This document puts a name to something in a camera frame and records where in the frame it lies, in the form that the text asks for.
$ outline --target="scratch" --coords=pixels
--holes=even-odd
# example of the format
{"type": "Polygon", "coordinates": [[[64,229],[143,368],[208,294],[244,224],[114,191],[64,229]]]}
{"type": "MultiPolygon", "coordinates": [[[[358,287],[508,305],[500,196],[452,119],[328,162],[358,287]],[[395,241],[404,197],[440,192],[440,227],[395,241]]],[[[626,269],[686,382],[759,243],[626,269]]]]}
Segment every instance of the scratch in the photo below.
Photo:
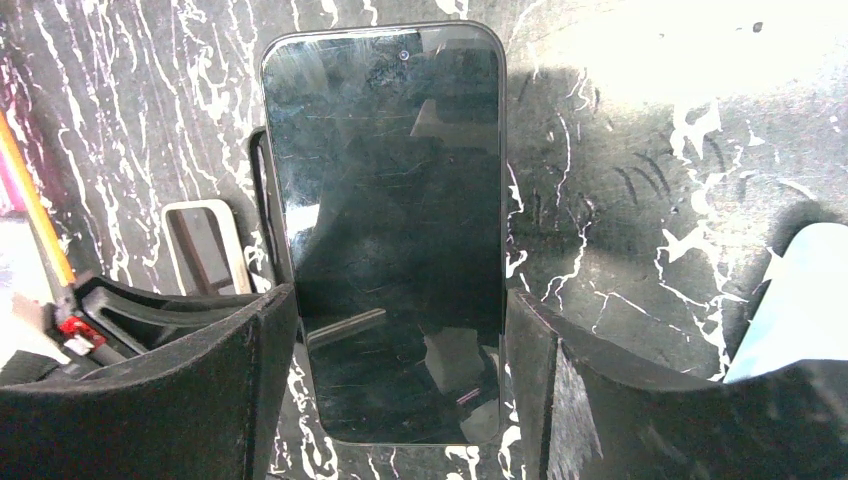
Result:
{"type": "Polygon", "coordinates": [[[636,189],[633,188],[633,182],[630,181],[630,177],[627,176],[624,170],[618,167],[613,167],[613,170],[624,180],[624,185],[627,187],[627,192],[630,193],[630,198],[633,199],[633,204],[639,205],[639,200],[636,198],[636,189]]]}
{"type": "Polygon", "coordinates": [[[633,170],[637,175],[639,175],[646,182],[648,182],[648,185],[651,186],[651,188],[654,190],[654,193],[657,194],[657,197],[662,198],[662,193],[660,193],[660,188],[657,186],[657,184],[653,180],[651,180],[651,177],[649,177],[648,174],[645,173],[644,170],[642,170],[639,167],[630,167],[630,170],[633,170]]]}
{"type": "Polygon", "coordinates": [[[663,190],[665,191],[666,196],[670,197],[671,196],[671,187],[669,186],[668,181],[666,181],[665,175],[663,175],[663,173],[662,173],[662,169],[660,168],[659,165],[657,165],[657,162],[654,161],[653,158],[651,158],[651,157],[649,157],[645,154],[642,154],[642,153],[633,152],[633,155],[641,158],[642,160],[645,161],[645,163],[648,164],[648,166],[651,168],[651,171],[654,172],[654,175],[657,176],[660,183],[662,184],[663,190]]]}
{"type": "Polygon", "coordinates": [[[715,152],[716,158],[718,158],[718,166],[721,168],[721,171],[726,172],[727,167],[724,165],[724,155],[722,155],[721,148],[719,148],[718,143],[707,135],[704,135],[704,141],[707,142],[715,152]]]}
{"type": "Polygon", "coordinates": [[[379,177],[379,178],[382,178],[382,177],[396,177],[396,176],[400,176],[400,175],[409,175],[410,173],[414,172],[415,170],[418,170],[418,167],[420,167],[421,165],[424,165],[424,162],[423,162],[423,161],[418,162],[418,163],[417,163],[414,167],[410,168],[409,170],[407,170],[407,171],[405,171],[405,172],[398,172],[398,173],[384,173],[384,174],[381,174],[381,175],[375,175],[375,176],[376,176],[376,177],[379,177]]]}
{"type": "Polygon", "coordinates": [[[739,174],[739,183],[736,186],[737,201],[744,202],[748,192],[748,179],[757,174],[756,170],[746,170],[739,174]]]}

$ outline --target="smartphone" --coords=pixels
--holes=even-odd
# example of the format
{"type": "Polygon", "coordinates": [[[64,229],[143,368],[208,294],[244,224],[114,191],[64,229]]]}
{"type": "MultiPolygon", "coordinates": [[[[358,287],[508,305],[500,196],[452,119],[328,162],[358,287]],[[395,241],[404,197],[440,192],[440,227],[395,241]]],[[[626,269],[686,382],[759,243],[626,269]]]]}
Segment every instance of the smartphone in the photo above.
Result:
{"type": "Polygon", "coordinates": [[[265,54],[285,247],[338,440],[498,433],[504,74],[471,22],[295,34],[265,54]]]}
{"type": "Polygon", "coordinates": [[[168,204],[162,223],[180,294],[251,293],[233,213],[223,200],[168,204]]]}

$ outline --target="white vein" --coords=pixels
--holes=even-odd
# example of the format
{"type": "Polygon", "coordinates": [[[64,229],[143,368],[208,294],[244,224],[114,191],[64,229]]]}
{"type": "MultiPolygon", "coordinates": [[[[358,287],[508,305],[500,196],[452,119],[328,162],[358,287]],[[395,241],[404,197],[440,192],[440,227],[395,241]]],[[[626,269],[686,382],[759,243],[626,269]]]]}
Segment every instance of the white vein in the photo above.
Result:
{"type": "MultiPolygon", "coordinates": [[[[127,122],[124,119],[122,108],[121,108],[121,102],[119,100],[119,93],[118,93],[118,88],[117,88],[118,83],[119,83],[119,79],[117,79],[112,73],[112,66],[115,62],[115,59],[119,56],[119,53],[118,53],[119,49],[116,48],[116,45],[115,45],[115,43],[116,43],[115,42],[115,36],[114,36],[115,28],[114,28],[112,22],[109,20],[109,17],[106,15],[107,6],[108,6],[107,4],[101,3],[101,4],[98,4],[96,6],[96,8],[93,5],[89,6],[87,8],[84,8],[84,12],[86,14],[85,24],[86,24],[86,27],[88,29],[90,38],[98,39],[98,41],[94,43],[95,48],[94,48],[94,51],[93,51],[93,53],[94,53],[93,58],[94,58],[94,61],[95,61],[95,66],[97,67],[99,73],[104,78],[108,79],[104,83],[111,90],[111,98],[113,99],[112,103],[113,103],[113,109],[114,109],[113,118],[115,120],[117,120],[117,122],[118,122],[118,126],[120,127],[120,131],[123,134],[123,139],[129,139],[129,138],[132,138],[132,136],[130,135],[130,129],[127,125],[127,122]],[[92,25],[92,23],[89,19],[89,17],[92,16],[92,14],[94,12],[96,12],[96,20],[97,20],[97,25],[99,27],[99,30],[95,30],[94,26],[92,25]]],[[[135,52],[135,48],[136,48],[135,43],[133,42],[132,36],[129,34],[129,31],[127,30],[126,24],[123,22],[121,17],[119,15],[116,15],[116,18],[117,18],[118,26],[120,27],[120,30],[124,34],[124,39],[125,39],[126,43],[130,46],[130,51],[132,52],[132,55],[133,55],[133,67],[132,67],[132,69],[135,70],[135,68],[137,67],[137,64],[138,64],[138,58],[137,58],[137,54],[135,52]]],[[[78,44],[77,37],[74,34],[74,29],[71,29],[71,39],[72,39],[72,42],[73,42],[73,45],[74,45],[74,52],[77,55],[77,58],[80,62],[80,65],[83,65],[83,60],[82,60],[82,56],[81,56],[82,49],[80,48],[80,45],[78,44]]],[[[94,103],[97,107],[97,110],[100,111],[101,108],[100,108],[100,101],[99,101],[98,95],[92,89],[92,85],[95,84],[95,81],[93,81],[91,79],[91,77],[88,74],[88,71],[85,68],[83,68],[83,73],[86,76],[86,80],[87,80],[86,83],[88,85],[88,88],[90,89],[89,96],[94,101],[94,103]]],[[[152,176],[150,174],[149,160],[145,165],[146,168],[142,167],[142,165],[141,165],[141,163],[138,159],[138,156],[136,154],[135,149],[126,148],[121,136],[119,136],[118,132],[116,132],[115,129],[112,127],[111,122],[105,121],[105,119],[103,119],[102,117],[99,117],[98,119],[100,120],[98,122],[100,124],[99,132],[107,131],[109,133],[109,136],[113,139],[112,147],[115,148],[117,150],[117,153],[118,153],[117,156],[119,158],[119,160],[118,160],[119,161],[119,171],[122,174],[124,174],[125,179],[129,183],[131,188],[138,190],[138,188],[137,188],[138,185],[136,183],[136,178],[137,178],[136,173],[139,174],[139,177],[141,178],[141,180],[144,182],[144,184],[146,186],[146,190],[148,192],[148,198],[147,198],[146,204],[142,203],[142,199],[139,198],[139,196],[135,195],[135,194],[127,195],[126,198],[130,198],[130,199],[135,200],[136,204],[139,207],[139,215],[142,218],[147,219],[149,222],[151,222],[153,224],[153,230],[152,231],[151,231],[150,228],[146,228],[144,226],[141,226],[142,231],[144,232],[144,235],[146,237],[146,243],[148,245],[151,245],[151,248],[149,249],[149,253],[147,255],[142,255],[142,265],[145,266],[145,267],[152,268],[156,265],[156,263],[158,261],[158,257],[159,257],[159,246],[161,244],[162,226],[161,226],[161,222],[160,222],[160,218],[159,218],[160,202],[157,198],[156,189],[153,186],[153,180],[152,180],[152,178],[151,178],[152,176]],[[132,161],[132,166],[130,165],[130,162],[127,160],[128,158],[132,161]]],[[[143,138],[144,138],[145,135],[146,135],[146,132],[144,132],[143,129],[142,129],[143,138]]],[[[104,143],[104,138],[103,138],[102,134],[100,136],[100,141],[101,141],[101,145],[102,145],[104,143]]]]}
{"type": "Polygon", "coordinates": [[[135,72],[138,68],[138,54],[136,53],[135,42],[133,41],[129,28],[127,28],[126,23],[124,23],[124,20],[119,14],[115,14],[115,20],[118,22],[118,27],[121,29],[121,33],[124,36],[124,41],[127,42],[127,45],[129,46],[128,50],[130,51],[130,54],[132,54],[133,64],[132,67],[130,67],[130,71],[135,72]]]}
{"type": "Polygon", "coordinates": [[[294,3],[294,0],[289,2],[292,6],[292,20],[294,21],[294,29],[296,32],[300,31],[300,12],[297,10],[297,4],[294,3]]]}
{"type": "Polygon", "coordinates": [[[568,127],[565,125],[565,119],[562,118],[562,115],[557,112],[557,118],[559,118],[559,123],[562,125],[563,131],[565,131],[565,169],[562,171],[562,179],[560,179],[557,184],[557,207],[559,206],[560,200],[562,200],[562,186],[565,184],[566,179],[568,179],[568,172],[571,171],[571,135],[568,133],[568,127]]]}
{"type": "Polygon", "coordinates": [[[371,458],[371,454],[368,454],[368,466],[371,467],[371,473],[374,474],[374,480],[380,480],[380,474],[377,472],[377,469],[374,468],[374,460],[371,458]]]}
{"type": "Polygon", "coordinates": [[[569,273],[569,274],[566,274],[566,275],[560,275],[560,276],[556,276],[556,277],[552,278],[548,282],[548,288],[545,291],[545,296],[542,297],[542,301],[544,302],[550,296],[551,288],[553,287],[554,283],[559,281],[559,285],[557,286],[556,290],[554,290],[554,295],[556,295],[557,299],[559,300],[559,310],[560,311],[562,311],[562,309],[563,309],[562,297],[560,296],[560,291],[565,286],[566,282],[568,282],[569,280],[571,280],[572,278],[575,278],[577,275],[580,274],[580,265],[581,265],[581,262],[583,261],[583,255],[585,255],[585,253],[586,253],[586,245],[589,242],[588,238],[586,237],[586,230],[591,225],[592,225],[592,222],[587,221],[586,224],[583,225],[582,227],[578,226],[578,229],[579,229],[578,235],[580,236],[581,243],[580,243],[580,248],[577,252],[577,256],[574,257],[574,264],[573,264],[572,272],[569,273]]]}
{"type": "Polygon", "coordinates": [[[810,190],[808,187],[805,187],[804,185],[801,185],[800,183],[798,183],[794,180],[789,180],[787,178],[778,178],[777,183],[780,183],[782,185],[786,185],[789,188],[793,188],[793,189],[799,191],[802,195],[809,198],[810,200],[816,200],[817,199],[816,195],[812,192],[812,190],[810,190]]]}
{"type": "Polygon", "coordinates": [[[132,275],[130,275],[129,261],[130,256],[127,251],[127,246],[124,243],[123,235],[121,235],[121,224],[118,221],[118,209],[120,204],[115,198],[115,193],[112,191],[112,185],[104,185],[103,177],[97,177],[95,188],[103,197],[103,207],[106,209],[106,224],[109,226],[109,238],[112,240],[112,266],[109,269],[109,277],[115,281],[125,282],[129,286],[133,286],[132,275]],[[127,277],[126,280],[120,278],[119,273],[123,271],[127,277]]]}
{"type": "Polygon", "coordinates": [[[392,448],[392,456],[389,457],[389,465],[392,467],[392,473],[394,474],[395,478],[400,478],[400,475],[398,475],[398,472],[397,472],[397,467],[395,467],[395,455],[396,454],[397,454],[397,447],[393,447],[392,448]]]}
{"type": "MultiPolygon", "coordinates": [[[[265,120],[264,110],[261,108],[262,89],[259,78],[256,76],[256,69],[253,68],[253,65],[258,60],[256,47],[259,42],[259,30],[256,26],[251,2],[245,2],[244,5],[247,9],[247,17],[249,20],[248,24],[251,28],[250,37],[246,39],[242,36],[241,29],[239,28],[241,22],[239,22],[235,11],[233,11],[231,3],[228,10],[233,24],[233,28],[231,30],[235,30],[236,32],[238,47],[236,47],[236,42],[232,41],[229,32],[227,33],[226,38],[234,48],[240,50],[240,55],[243,61],[238,64],[239,73],[243,81],[245,81],[250,87],[247,98],[243,97],[242,89],[236,89],[236,101],[234,107],[236,115],[233,115],[232,117],[234,130],[240,135],[240,138],[246,139],[252,132],[254,126],[265,123],[265,120]],[[260,106],[260,108],[257,108],[256,111],[254,111],[254,107],[256,106],[260,106]]],[[[230,145],[230,142],[223,140],[220,141],[223,145],[230,145]]],[[[241,155],[238,158],[238,166],[234,168],[232,165],[233,162],[224,162],[224,168],[233,176],[236,181],[236,185],[242,193],[244,193],[248,200],[255,205],[256,195],[253,190],[253,178],[250,174],[250,161],[243,149],[241,150],[241,155]]]]}
{"type": "Polygon", "coordinates": [[[250,237],[253,239],[253,245],[244,247],[245,265],[250,268],[250,264],[256,262],[256,271],[262,271],[262,262],[268,257],[265,249],[262,247],[262,234],[259,230],[254,230],[250,232],[250,237]]]}
{"type": "Polygon", "coordinates": [[[727,371],[727,367],[730,365],[730,357],[727,353],[727,344],[724,339],[724,328],[723,328],[723,308],[724,301],[734,301],[734,302],[744,302],[745,300],[737,297],[736,295],[729,294],[724,292],[724,285],[730,280],[730,272],[727,275],[723,275],[719,271],[719,262],[721,260],[721,247],[711,241],[711,238],[715,236],[715,233],[707,227],[706,220],[699,220],[698,226],[695,227],[686,237],[682,240],[678,240],[671,232],[668,230],[663,230],[663,235],[666,237],[666,241],[668,245],[665,247],[657,248],[657,257],[654,260],[654,265],[657,268],[659,285],[666,290],[672,292],[677,298],[684,301],[685,303],[691,304],[693,306],[697,306],[704,309],[704,313],[712,311],[705,320],[702,320],[698,317],[697,314],[692,313],[693,322],[698,327],[698,330],[701,332],[701,336],[704,338],[707,343],[716,347],[718,351],[719,358],[719,372],[711,377],[711,380],[717,381],[720,380],[727,371]],[[660,265],[659,259],[662,255],[662,252],[665,251],[669,255],[669,263],[672,263],[688,252],[691,249],[701,250],[707,255],[708,262],[713,269],[713,278],[715,280],[715,287],[718,290],[719,294],[715,295],[711,300],[706,303],[699,303],[695,300],[692,300],[688,296],[681,293],[679,290],[674,289],[665,283],[665,279],[663,278],[663,267],[660,265]],[[706,320],[712,321],[715,323],[715,328],[711,332],[707,332],[706,328],[706,320]]]}
{"type": "Polygon", "coordinates": [[[298,418],[298,427],[302,434],[302,442],[300,446],[301,460],[303,461],[304,473],[313,480],[338,480],[339,478],[339,457],[336,454],[336,449],[333,446],[333,440],[330,437],[324,436],[324,449],[329,453],[329,458],[324,461],[321,454],[321,446],[316,441],[315,433],[309,426],[310,423],[317,424],[317,415],[313,418],[314,412],[317,412],[315,400],[311,392],[306,388],[304,378],[306,372],[300,367],[296,356],[292,356],[291,367],[287,379],[289,392],[292,394],[292,399],[297,406],[300,417],[298,418]],[[329,472],[327,475],[316,472],[315,468],[329,472]]]}
{"type": "Polygon", "coordinates": [[[35,17],[35,22],[38,24],[41,36],[44,37],[44,41],[47,43],[47,49],[50,51],[50,55],[53,56],[56,66],[59,69],[59,73],[62,76],[62,92],[68,99],[68,106],[71,108],[71,119],[73,120],[74,128],[79,131],[85,121],[82,118],[82,111],[80,110],[79,102],[77,102],[77,98],[74,96],[71,89],[71,79],[68,78],[67,71],[65,70],[65,64],[62,62],[58,50],[56,50],[56,44],[53,41],[53,36],[50,35],[50,32],[48,32],[44,27],[44,17],[37,9],[33,9],[32,13],[35,17]]]}
{"type": "MultiPolygon", "coordinates": [[[[182,136],[183,140],[186,141],[185,143],[187,144],[187,147],[188,147],[188,150],[189,150],[189,155],[192,157],[192,160],[193,160],[195,167],[199,168],[199,166],[197,165],[197,158],[194,156],[194,148],[192,146],[191,139],[188,137],[188,132],[186,131],[185,120],[183,119],[183,114],[182,114],[182,102],[180,101],[179,93],[177,93],[177,88],[174,86],[173,83],[171,83],[170,78],[165,73],[165,69],[162,66],[162,62],[159,60],[159,55],[156,53],[157,44],[155,44],[153,42],[153,39],[156,38],[156,37],[154,37],[153,32],[150,30],[150,26],[147,24],[147,19],[145,18],[145,15],[142,13],[143,9],[142,9],[142,5],[141,5],[141,0],[136,0],[136,8],[138,9],[138,11],[140,13],[139,15],[136,16],[136,18],[141,22],[141,26],[144,28],[145,36],[148,39],[148,44],[150,45],[150,48],[149,48],[150,56],[153,57],[153,65],[156,67],[156,71],[159,73],[159,78],[165,84],[165,87],[168,89],[168,91],[171,92],[171,94],[173,95],[174,112],[175,112],[176,117],[177,117],[176,118],[177,121],[174,125],[174,128],[177,131],[177,133],[182,136]]],[[[148,54],[148,49],[144,49],[145,60],[149,60],[147,54],[148,54]]],[[[177,57],[176,57],[176,55],[174,55],[173,56],[173,63],[174,63],[174,69],[175,70],[177,70],[179,68],[178,65],[176,64],[176,61],[177,61],[177,57]]],[[[168,146],[168,149],[173,152],[174,145],[171,142],[168,142],[167,146],[168,146]]],[[[188,164],[188,159],[186,158],[185,152],[183,151],[183,142],[180,142],[180,143],[177,144],[177,150],[179,151],[178,156],[179,156],[180,161],[181,161],[181,166],[182,166],[183,172],[185,173],[185,175],[188,178],[191,179],[191,182],[194,184],[194,189],[195,189],[195,194],[196,194],[195,199],[200,199],[201,198],[200,185],[197,183],[197,178],[194,176],[194,170],[188,164]]]]}
{"type": "Polygon", "coordinates": [[[519,440],[521,440],[521,428],[518,425],[507,427],[501,437],[501,445],[498,448],[498,464],[501,467],[501,473],[503,473],[506,479],[515,478],[512,474],[512,455],[509,449],[519,440]]]}
{"type": "Polygon", "coordinates": [[[766,143],[766,141],[765,141],[765,140],[763,140],[762,138],[760,138],[760,137],[758,137],[758,136],[754,135],[754,129],[753,129],[753,128],[751,128],[751,121],[750,121],[750,120],[745,120],[745,123],[747,123],[747,124],[748,124],[748,135],[749,135],[749,137],[750,137],[750,139],[748,140],[748,146],[749,146],[749,147],[758,147],[758,146],[763,145],[764,143],[766,143]]]}
{"type": "Polygon", "coordinates": [[[718,185],[725,176],[725,173],[711,173],[707,177],[707,181],[702,184],[701,188],[692,192],[690,202],[692,203],[692,210],[694,210],[695,213],[707,215],[711,220],[717,219],[718,213],[707,201],[707,194],[710,189],[718,185]]]}
{"type": "Polygon", "coordinates": [[[362,0],[362,9],[371,12],[371,26],[377,26],[377,9],[371,5],[371,0],[362,0]]]}
{"type": "Polygon", "coordinates": [[[530,59],[533,61],[533,83],[536,83],[536,77],[539,76],[539,55],[536,54],[536,45],[533,42],[527,42],[527,51],[530,52],[530,59]]]}
{"type": "Polygon", "coordinates": [[[524,25],[524,21],[527,19],[527,15],[535,10],[539,5],[545,3],[545,0],[535,0],[533,3],[527,6],[520,14],[518,14],[518,19],[515,21],[515,25],[512,27],[512,33],[509,35],[509,40],[506,42],[506,51],[509,52],[510,47],[512,47],[512,41],[515,39],[515,36],[518,35],[518,31],[521,29],[521,26],[524,25]]]}
{"type": "Polygon", "coordinates": [[[583,105],[581,105],[580,108],[575,110],[575,112],[579,112],[580,110],[583,110],[584,108],[586,108],[589,105],[589,98],[583,96],[583,89],[586,87],[586,82],[588,80],[589,80],[588,70],[584,69],[583,84],[580,85],[580,89],[577,90],[577,98],[579,98],[580,100],[583,100],[583,105]]]}
{"type": "Polygon", "coordinates": [[[511,228],[511,220],[512,216],[516,213],[524,213],[524,201],[521,200],[521,192],[518,190],[518,180],[515,178],[515,172],[512,170],[512,165],[509,162],[506,162],[506,168],[509,170],[509,177],[512,179],[512,185],[510,185],[509,192],[510,197],[515,200],[518,204],[518,210],[513,210],[506,215],[506,228],[507,228],[507,243],[513,243],[515,240],[512,236],[512,228],[511,228]]]}
{"type": "Polygon", "coordinates": [[[527,250],[521,250],[518,252],[518,259],[514,262],[512,262],[511,259],[512,255],[510,255],[509,252],[506,252],[506,278],[512,278],[513,274],[515,274],[515,269],[527,260],[527,250]]]}
{"type": "Polygon", "coordinates": [[[271,465],[269,466],[269,472],[271,474],[277,473],[286,473],[292,467],[292,459],[291,454],[289,453],[288,444],[282,438],[282,434],[280,433],[280,429],[277,428],[277,431],[274,434],[274,458],[271,461],[271,465]],[[278,464],[280,458],[286,462],[286,468],[279,468],[278,464]]]}
{"type": "Polygon", "coordinates": [[[525,290],[527,293],[531,293],[531,292],[530,292],[530,285],[528,285],[528,284],[527,284],[527,279],[526,279],[526,278],[524,278],[524,272],[519,272],[519,273],[518,273],[518,278],[520,278],[520,279],[521,279],[521,283],[523,283],[523,284],[524,284],[524,290],[525,290]]]}
{"type": "Polygon", "coordinates": [[[80,203],[82,204],[83,210],[85,210],[85,215],[83,215],[83,221],[85,221],[86,227],[88,229],[88,234],[91,236],[91,239],[94,242],[94,253],[97,255],[97,259],[100,261],[101,266],[104,263],[103,260],[103,240],[100,238],[100,235],[96,235],[94,229],[91,226],[91,219],[94,216],[91,213],[91,208],[88,206],[88,197],[85,191],[85,183],[82,179],[82,174],[80,173],[79,166],[77,165],[76,155],[74,155],[73,151],[65,145],[64,136],[68,133],[69,130],[65,127],[61,127],[56,134],[56,138],[59,140],[59,145],[62,147],[62,151],[65,152],[65,156],[68,159],[68,165],[71,167],[71,173],[74,176],[74,180],[77,183],[77,190],[79,190],[80,195],[80,203]]]}
{"type": "Polygon", "coordinates": [[[721,130],[721,117],[718,112],[718,100],[710,100],[710,107],[707,113],[695,120],[695,123],[689,124],[686,121],[686,115],[691,110],[689,105],[675,105],[674,113],[672,114],[672,124],[674,130],[671,132],[669,141],[674,150],[674,156],[683,160],[684,165],[691,163],[691,160],[683,155],[683,148],[686,146],[688,139],[698,158],[704,158],[704,136],[710,132],[721,130]]]}
{"type": "Polygon", "coordinates": [[[468,462],[468,472],[471,475],[471,480],[477,480],[477,464],[480,463],[480,447],[476,445],[468,447],[451,445],[445,447],[445,456],[448,458],[457,456],[468,462]]]}
{"type": "Polygon", "coordinates": [[[339,9],[336,7],[336,3],[333,0],[321,0],[321,8],[324,13],[332,15],[333,23],[330,24],[330,28],[335,27],[339,23],[339,9]]]}

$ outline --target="yellow pencil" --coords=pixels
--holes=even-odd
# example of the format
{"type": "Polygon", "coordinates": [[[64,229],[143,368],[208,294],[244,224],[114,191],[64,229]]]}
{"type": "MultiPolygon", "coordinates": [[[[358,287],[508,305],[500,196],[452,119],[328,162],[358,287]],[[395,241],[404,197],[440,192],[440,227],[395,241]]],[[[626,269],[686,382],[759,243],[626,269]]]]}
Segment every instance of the yellow pencil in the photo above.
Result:
{"type": "Polygon", "coordinates": [[[6,115],[2,111],[0,111],[0,154],[9,162],[12,178],[20,189],[29,218],[35,228],[35,234],[47,253],[47,258],[53,267],[59,284],[66,286],[72,283],[74,271],[71,270],[68,258],[65,257],[65,253],[59,247],[59,237],[56,236],[56,230],[50,222],[50,217],[47,216],[47,211],[41,205],[41,199],[35,190],[35,184],[32,183],[32,177],[26,169],[26,163],[24,163],[24,157],[18,148],[18,142],[15,140],[12,130],[9,128],[9,123],[6,121],[6,115]]]}

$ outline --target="light blue object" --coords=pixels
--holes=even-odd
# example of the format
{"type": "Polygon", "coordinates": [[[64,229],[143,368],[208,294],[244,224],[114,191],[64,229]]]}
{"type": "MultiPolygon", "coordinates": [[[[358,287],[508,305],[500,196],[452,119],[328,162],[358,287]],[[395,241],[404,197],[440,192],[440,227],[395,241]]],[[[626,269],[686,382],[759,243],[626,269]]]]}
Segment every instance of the light blue object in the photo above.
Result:
{"type": "Polygon", "coordinates": [[[724,382],[798,360],[848,360],[848,226],[804,228],[768,273],[771,284],[724,382]]]}

